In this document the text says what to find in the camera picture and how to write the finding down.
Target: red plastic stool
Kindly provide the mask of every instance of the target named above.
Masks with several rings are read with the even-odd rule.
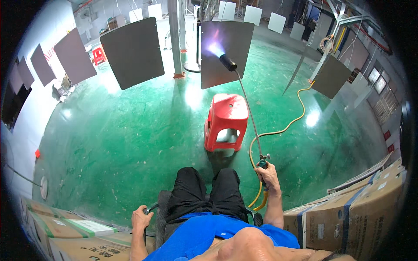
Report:
[[[96,64],[96,66],[99,64],[99,62],[106,61],[106,56],[101,46],[93,50],[93,57],[94,57],[94,63]]]
[[[247,130],[248,109],[242,96],[238,94],[216,94],[213,97],[209,115],[205,121],[205,149],[241,149],[242,139]],[[236,129],[240,132],[236,142],[216,142],[223,129]]]

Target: white metal panel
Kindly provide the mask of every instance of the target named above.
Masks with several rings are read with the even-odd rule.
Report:
[[[286,17],[271,13],[270,22],[268,22],[268,29],[273,30],[277,33],[283,32],[283,27],[285,27]]]
[[[131,23],[142,20],[142,8],[129,11],[129,21]]]
[[[305,27],[299,23],[294,23],[292,31],[290,32],[290,38],[300,40],[303,35],[303,31],[305,30]]]
[[[150,17],[155,17],[157,21],[163,19],[163,12],[161,11],[161,4],[149,5],[148,14]]]
[[[244,22],[253,23],[258,26],[260,24],[262,12],[263,10],[261,8],[247,5],[245,8]]]
[[[232,2],[219,2],[219,19],[222,20],[234,20],[235,15],[235,3]]]

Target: metal rod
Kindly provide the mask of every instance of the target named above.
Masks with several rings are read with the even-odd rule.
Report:
[[[9,164],[6,164],[6,166],[8,166],[14,173],[16,173],[17,175],[21,176],[22,178],[24,178],[25,180],[29,181],[30,183],[37,185],[38,187],[42,187],[41,185],[36,184],[35,182],[31,181],[30,179],[28,179],[27,177],[21,175],[19,172],[17,172],[14,168],[12,168]]]
[[[262,152],[261,152],[260,140],[258,139],[257,128],[255,127],[254,118],[252,117],[250,104],[248,103],[247,95],[245,94],[244,85],[242,84],[240,74],[238,73],[238,71],[237,71],[237,70],[235,70],[235,72],[236,72],[236,73],[237,73],[237,75],[238,75],[238,79],[240,80],[240,84],[241,84],[242,92],[244,93],[245,102],[247,103],[248,112],[250,113],[250,117],[251,117],[252,125],[253,125],[253,127],[254,127],[255,138],[257,139],[258,151],[260,152],[260,158],[261,158],[261,157],[263,156],[263,154],[262,154]]]

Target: knee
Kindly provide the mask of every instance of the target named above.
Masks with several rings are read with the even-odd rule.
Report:
[[[194,167],[183,167],[183,168],[178,170],[178,172],[189,172],[189,171],[195,172],[196,169]]]
[[[238,180],[238,183],[240,182],[240,179],[238,177],[237,172],[232,168],[225,168],[221,169],[217,175],[217,177],[229,177],[229,178],[236,178]]]
[[[219,171],[219,174],[223,174],[223,175],[235,174],[235,173],[236,173],[236,171],[234,169],[230,168],[230,167],[221,169]]]
[[[195,175],[197,173],[196,169],[193,167],[183,167],[177,171],[177,176],[189,176]]]

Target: window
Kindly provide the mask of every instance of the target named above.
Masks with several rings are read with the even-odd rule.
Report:
[[[375,89],[378,94],[380,94],[383,91],[383,89],[386,87],[386,84],[386,81],[383,79],[382,76],[380,76],[375,84]]]
[[[390,81],[390,77],[388,73],[381,68],[378,70],[376,67],[380,67],[379,64],[376,64],[373,67],[372,72],[369,74],[369,77],[367,78],[371,84],[374,84],[375,90],[378,94],[380,94],[383,89],[388,86],[388,83]]]
[[[376,70],[376,68],[373,68],[372,72],[369,75],[369,81],[373,84],[375,81],[379,78],[380,73]]]

